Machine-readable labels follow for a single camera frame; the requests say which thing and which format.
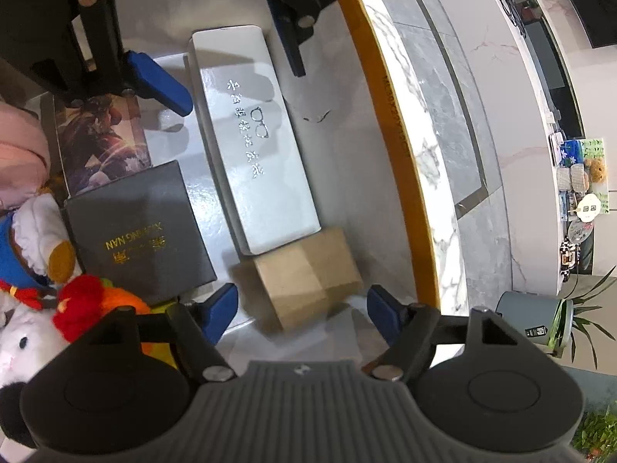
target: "white glasses box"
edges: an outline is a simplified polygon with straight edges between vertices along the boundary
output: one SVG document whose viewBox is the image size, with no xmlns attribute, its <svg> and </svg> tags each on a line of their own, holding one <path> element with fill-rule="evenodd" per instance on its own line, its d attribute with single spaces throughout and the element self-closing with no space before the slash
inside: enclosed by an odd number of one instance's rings
<svg viewBox="0 0 617 463">
<path fill-rule="evenodd" d="M 213 173 L 242 252 L 260 254 L 318 232 L 261 28 L 196 32 L 188 59 Z"/>
</svg>

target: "stuffed animal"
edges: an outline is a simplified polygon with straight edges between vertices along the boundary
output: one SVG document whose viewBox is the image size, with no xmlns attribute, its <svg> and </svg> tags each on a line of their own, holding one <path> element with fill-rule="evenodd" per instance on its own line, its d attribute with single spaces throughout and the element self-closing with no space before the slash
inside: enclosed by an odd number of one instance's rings
<svg viewBox="0 0 617 463">
<path fill-rule="evenodd" d="M 133 306 L 140 315 L 150 313 L 150 307 L 130 292 L 93 275 L 80 275 L 58 293 L 53 322 L 63 337 L 73 343 L 118 306 Z M 152 345 L 143 343 L 141 348 L 147 354 Z"/>
<path fill-rule="evenodd" d="M 38 120 L 0 103 L 0 289 L 40 309 L 37 294 L 80 273 L 60 209 L 41 187 L 49 148 Z"/>
<path fill-rule="evenodd" d="M 49 178 L 49 147 L 41 124 L 0 101 L 0 210 L 20 207 Z"/>
<path fill-rule="evenodd" d="M 68 345 L 52 323 L 53 310 L 18 305 L 0 333 L 0 428 L 10 439 L 35 444 L 19 409 L 25 384 Z"/>
<path fill-rule="evenodd" d="M 604 182 L 607 180 L 607 167 L 604 159 L 587 159 L 585 167 L 589 169 L 591 182 Z"/>
<path fill-rule="evenodd" d="M 570 167 L 557 168 L 557 186 L 559 191 L 586 193 L 589 189 L 589 177 L 583 164 L 574 164 Z"/>
<path fill-rule="evenodd" d="M 50 193 L 27 199 L 0 219 L 0 288 L 14 287 L 10 293 L 19 298 L 18 289 L 46 289 L 78 273 L 75 251 Z"/>
<path fill-rule="evenodd" d="M 0 287 L 0 330 L 8 324 L 10 316 L 19 304 L 16 298 Z"/>
</svg>

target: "red plush toy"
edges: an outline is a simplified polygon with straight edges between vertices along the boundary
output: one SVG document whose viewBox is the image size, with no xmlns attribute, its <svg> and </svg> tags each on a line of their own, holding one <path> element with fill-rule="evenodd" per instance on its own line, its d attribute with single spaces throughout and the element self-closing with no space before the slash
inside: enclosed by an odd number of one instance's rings
<svg viewBox="0 0 617 463">
<path fill-rule="evenodd" d="M 130 292 L 107 287 L 95 276 L 79 275 L 58 294 L 53 322 L 64 339 L 73 343 L 118 306 L 133 306 L 140 315 L 150 313 L 149 306 Z"/>
</svg>

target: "gray marble floor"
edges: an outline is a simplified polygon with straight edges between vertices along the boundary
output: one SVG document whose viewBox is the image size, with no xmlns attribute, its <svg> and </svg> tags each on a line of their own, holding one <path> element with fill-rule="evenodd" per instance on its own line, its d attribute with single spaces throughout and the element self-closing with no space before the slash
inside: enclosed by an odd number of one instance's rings
<svg viewBox="0 0 617 463">
<path fill-rule="evenodd" d="M 511 289 L 510 236 L 484 106 L 439 0 L 383 0 L 429 106 L 443 153 L 459 231 L 470 306 L 495 308 Z"/>
<path fill-rule="evenodd" d="M 482 305 L 494 310 L 501 295 L 512 288 L 510 235 L 503 188 L 459 219 L 459 234 L 469 306 Z"/>
</svg>

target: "small cardboard box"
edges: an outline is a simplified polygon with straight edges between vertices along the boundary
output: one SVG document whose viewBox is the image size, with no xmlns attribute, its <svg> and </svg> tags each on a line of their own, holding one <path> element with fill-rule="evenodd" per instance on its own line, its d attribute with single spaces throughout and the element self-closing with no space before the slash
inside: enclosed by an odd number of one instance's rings
<svg viewBox="0 0 617 463">
<path fill-rule="evenodd" d="M 261 281 L 288 331 L 362 291 L 340 228 L 328 228 L 255 258 Z"/>
</svg>

